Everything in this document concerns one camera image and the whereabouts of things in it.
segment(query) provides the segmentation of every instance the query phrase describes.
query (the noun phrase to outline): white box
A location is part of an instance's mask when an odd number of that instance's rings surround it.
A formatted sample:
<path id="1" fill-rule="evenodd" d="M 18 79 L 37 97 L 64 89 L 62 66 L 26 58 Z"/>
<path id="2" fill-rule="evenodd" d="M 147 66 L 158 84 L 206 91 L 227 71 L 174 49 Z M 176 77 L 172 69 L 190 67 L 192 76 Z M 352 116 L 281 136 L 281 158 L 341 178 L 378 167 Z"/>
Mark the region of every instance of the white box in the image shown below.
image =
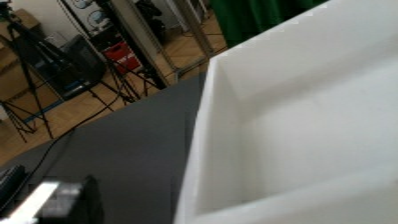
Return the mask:
<path id="1" fill-rule="evenodd" d="M 398 223 L 396 0 L 329 1 L 213 58 L 174 223 Z"/>

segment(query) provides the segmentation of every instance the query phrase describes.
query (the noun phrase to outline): black surface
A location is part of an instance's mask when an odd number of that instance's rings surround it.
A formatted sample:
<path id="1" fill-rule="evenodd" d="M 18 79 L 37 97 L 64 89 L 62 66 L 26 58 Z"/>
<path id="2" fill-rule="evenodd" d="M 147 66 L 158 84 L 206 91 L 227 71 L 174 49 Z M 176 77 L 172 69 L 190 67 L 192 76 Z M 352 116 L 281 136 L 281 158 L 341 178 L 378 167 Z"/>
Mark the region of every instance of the black surface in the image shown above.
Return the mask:
<path id="1" fill-rule="evenodd" d="M 58 142 L 32 179 L 99 180 L 105 223 L 172 223 L 190 148 L 202 76 L 183 81 L 78 128 Z M 5 167 L 39 161 L 46 145 Z"/>

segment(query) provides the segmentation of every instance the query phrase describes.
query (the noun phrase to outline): metal stand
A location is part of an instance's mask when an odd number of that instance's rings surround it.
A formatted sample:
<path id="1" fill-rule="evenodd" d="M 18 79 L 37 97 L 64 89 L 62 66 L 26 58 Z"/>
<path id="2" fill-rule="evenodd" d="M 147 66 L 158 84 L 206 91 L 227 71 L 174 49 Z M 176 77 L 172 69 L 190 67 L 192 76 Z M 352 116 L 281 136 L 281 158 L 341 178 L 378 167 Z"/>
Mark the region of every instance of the metal stand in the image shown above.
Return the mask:
<path id="1" fill-rule="evenodd" d="M 9 21 L 9 26 L 7 26 L 7 31 L 10 34 L 10 39 L 12 39 L 12 46 L 14 46 L 14 50 L 16 50 L 16 55 L 19 57 L 19 62 L 21 62 L 21 69 L 23 69 L 23 74 L 25 74 L 25 79 L 26 79 L 26 83 L 28 83 L 28 91 L 34 95 L 34 100 L 35 100 L 35 104 L 37 104 L 37 108 L 39 108 L 39 115 L 34 115 L 35 118 L 39 118 L 44 122 L 44 126 L 46 126 L 46 132 L 48 132 L 48 136 L 53 139 L 53 133 L 51 133 L 51 129 L 50 129 L 50 125 L 48 125 L 48 119 L 46 119 L 46 115 L 44 115 L 44 110 L 42 110 L 42 105 L 41 105 L 41 101 L 39 101 L 39 97 L 37 97 L 37 87 L 35 87 L 35 83 L 32 80 L 32 74 L 28 71 L 28 63 L 26 60 L 23 58 L 21 55 L 21 49 L 18 47 L 16 44 L 16 36 L 14 36 L 14 31 L 19 34 L 19 38 L 23 38 L 23 40 L 28 42 L 28 44 L 34 46 L 37 53 L 41 55 L 41 59 L 44 61 L 44 63 L 48 64 L 48 66 L 51 66 L 51 70 L 53 73 L 66 73 L 71 74 L 76 78 L 76 80 L 80 81 L 80 84 L 85 88 L 85 90 L 90 92 L 92 97 L 99 100 L 101 104 L 105 105 L 105 107 L 108 108 L 110 111 L 112 108 L 106 105 L 105 101 L 101 100 L 98 94 L 94 93 L 94 91 L 90 90 L 90 88 L 87 87 L 85 82 L 80 80 L 82 76 L 82 70 L 78 69 L 76 63 L 73 62 L 73 59 L 69 58 L 69 56 L 66 55 L 66 53 L 58 50 L 58 48 L 46 42 L 46 40 L 30 32 L 30 30 L 26 29 L 26 27 L 21 25 L 19 22 L 16 22 L 12 20 L 12 17 L 9 15 L 9 7 L 7 5 L 0 5 L 0 17 L 5 18 L 5 20 Z M 16 129 L 21 135 L 21 130 L 25 131 L 25 129 L 21 129 L 21 119 L 18 119 L 18 117 L 12 114 L 12 124 L 16 125 Z"/>
<path id="2" fill-rule="evenodd" d="M 26 142 L 26 138 L 21 133 L 25 132 L 25 133 L 32 134 L 35 132 L 35 130 L 25 123 L 25 121 L 23 121 L 21 117 L 18 116 L 18 114 L 14 113 L 14 110 L 10 109 L 10 107 L 14 107 L 19 111 L 23 111 L 30 116 L 34 116 L 34 117 L 37 117 L 37 116 L 25 109 L 21 109 L 18 106 L 14 106 L 10 103 L 0 101 L 0 105 L 3 107 L 3 111 L 7 113 L 9 120 L 12 122 L 21 139 Z"/>

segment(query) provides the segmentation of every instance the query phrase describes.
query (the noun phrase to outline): electrical cable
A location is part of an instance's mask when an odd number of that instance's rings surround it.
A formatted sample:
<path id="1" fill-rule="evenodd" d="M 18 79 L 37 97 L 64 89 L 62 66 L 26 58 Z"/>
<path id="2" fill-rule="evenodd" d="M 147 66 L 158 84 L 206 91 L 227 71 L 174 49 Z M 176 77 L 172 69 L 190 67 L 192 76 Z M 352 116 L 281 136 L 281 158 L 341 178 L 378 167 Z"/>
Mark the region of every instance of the electrical cable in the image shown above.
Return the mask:
<path id="1" fill-rule="evenodd" d="M 83 32 L 82 32 L 82 30 L 80 30 L 80 28 L 78 28 L 78 26 L 76 26 L 76 24 L 74 24 L 74 22 L 73 22 L 71 15 L 67 14 L 66 8 L 64 8 L 64 6 L 62 6 L 62 4 L 60 4 L 60 0 L 57 0 L 57 3 L 58 3 L 58 6 L 60 6 L 60 9 L 62 9 L 62 11 L 64 11 L 67 20 L 69 20 L 69 22 L 71 22 L 71 25 L 73 25 L 73 27 L 74 27 L 74 29 L 76 29 L 80 35 L 87 38 L 87 35 L 83 34 Z"/>
<path id="2" fill-rule="evenodd" d="M 90 119 L 94 119 L 94 117 L 103 113 L 103 111 L 108 109 L 108 107 L 110 107 L 110 106 L 114 105 L 114 103 L 117 102 L 119 98 L 121 98 L 121 89 L 117 90 L 117 96 L 115 96 L 115 99 L 114 99 L 112 102 L 106 104 L 106 106 L 103 107 L 103 109 L 101 109 L 101 110 L 99 110 L 99 111 L 98 111 L 98 112 L 96 112 L 96 113 L 83 119 L 83 121 L 80 121 L 80 123 L 69 128 L 69 130 L 64 132 L 64 134 L 62 134 L 62 135 L 57 137 L 57 139 L 53 140 L 53 142 L 51 142 L 51 144 L 50 144 L 50 146 L 48 146 L 48 148 L 46 148 L 44 154 L 42 154 L 42 156 L 41 156 L 41 160 L 39 160 L 39 162 L 37 162 L 37 164 L 35 164 L 34 170 L 32 170 L 32 172 L 28 173 L 28 175 L 26 175 L 26 177 L 25 177 L 25 179 L 23 179 L 23 182 L 21 182 L 21 184 L 19 184 L 19 187 L 16 188 L 14 194 L 10 195 L 10 198 L 9 198 L 5 204 L 3 204 L 3 206 L 2 206 L 2 208 L 0 208 L 0 212 L 3 211 L 5 207 L 9 206 L 9 203 L 10 203 L 10 201 L 14 200 L 14 197 L 16 197 L 16 195 L 18 195 L 18 193 L 19 193 L 19 191 L 21 191 L 25 185 L 26 185 L 26 182 L 28 182 L 28 180 L 30 180 L 30 178 L 32 178 L 32 176 L 34 176 L 34 174 L 35 174 L 35 172 L 37 172 L 37 170 L 39 170 L 39 167 L 41 167 L 42 162 L 44 162 L 44 160 L 46 160 L 46 156 L 48 156 L 48 154 L 50 154 L 50 152 L 51 152 L 51 149 L 53 149 L 55 144 L 58 143 L 60 139 L 69 135 L 69 133 L 74 131 L 74 129 L 83 125 L 83 123 L 85 123 Z"/>

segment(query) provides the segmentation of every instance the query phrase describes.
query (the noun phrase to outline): wooden floor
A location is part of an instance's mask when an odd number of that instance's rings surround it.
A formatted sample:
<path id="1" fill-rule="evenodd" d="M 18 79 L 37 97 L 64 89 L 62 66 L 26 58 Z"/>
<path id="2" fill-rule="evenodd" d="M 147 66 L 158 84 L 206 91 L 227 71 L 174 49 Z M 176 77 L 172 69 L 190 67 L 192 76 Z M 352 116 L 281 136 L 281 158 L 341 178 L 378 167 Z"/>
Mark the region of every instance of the wooden floor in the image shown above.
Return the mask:
<path id="1" fill-rule="evenodd" d="M 211 46 L 215 48 L 215 52 L 222 52 L 225 50 L 225 41 L 220 35 L 220 29 L 217 24 L 215 16 L 211 15 L 206 21 L 202 22 L 202 30 L 208 34 L 208 39 L 211 42 Z M 172 62 L 177 67 L 188 65 L 202 56 L 199 46 L 195 44 L 195 40 L 190 33 L 177 33 L 169 37 L 165 43 L 165 52 L 170 56 Z M 176 76 L 170 72 L 170 68 L 162 65 L 160 62 L 162 73 L 165 74 L 165 78 L 169 84 L 176 84 Z M 201 64 L 183 75 L 181 79 L 188 79 L 201 72 L 206 72 L 208 63 Z M 105 82 L 114 85 L 110 74 L 105 75 Z M 135 85 L 137 92 L 144 92 L 144 85 L 137 77 L 133 75 L 128 76 L 128 81 Z M 110 103 L 115 99 L 115 94 L 110 90 L 98 85 L 92 88 L 99 98 L 106 103 Z M 149 95 L 156 94 L 158 90 L 149 88 Z M 46 118 L 50 121 L 50 127 L 55 137 L 62 135 L 62 133 L 71 129 L 71 127 L 80 123 L 80 121 L 103 109 L 103 104 L 98 99 L 85 92 L 80 94 L 69 101 L 66 101 L 46 113 Z M 119 110 L 124 107 L 122 100 L 119 99 L 112 105 L 112 109 Z M 105 110 L 103 113 L 96 116 L 90 122 L 103 116 L 110 114 L 110 110 Z M 39 119 L 28 122 L 28 125 L 35 127 L 35 133 L 26 134 L 26 143 L 21 140 L 18 135 L 14 126 L 10 121 L 5 120 L 0 123 L 0 165 L 18 156 L 26 150 L 30 150 L 37 145 L 50 141 L 44 123 Z"/>

